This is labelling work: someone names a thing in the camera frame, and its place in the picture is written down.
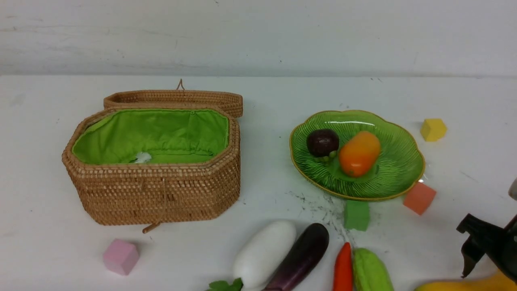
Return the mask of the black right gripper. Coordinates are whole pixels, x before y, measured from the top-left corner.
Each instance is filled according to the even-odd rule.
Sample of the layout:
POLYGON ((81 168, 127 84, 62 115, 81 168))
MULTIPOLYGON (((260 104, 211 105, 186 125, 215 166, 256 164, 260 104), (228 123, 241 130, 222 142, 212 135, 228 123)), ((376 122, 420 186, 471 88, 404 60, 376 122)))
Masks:
POLYGON ((486 255, 507 278, 517 281, 516 217, 505 227, 499 227, 467 214, 456 230, 469 234, 460 249, 464 260, 462 278, 471 274, 476 264, 486 255))

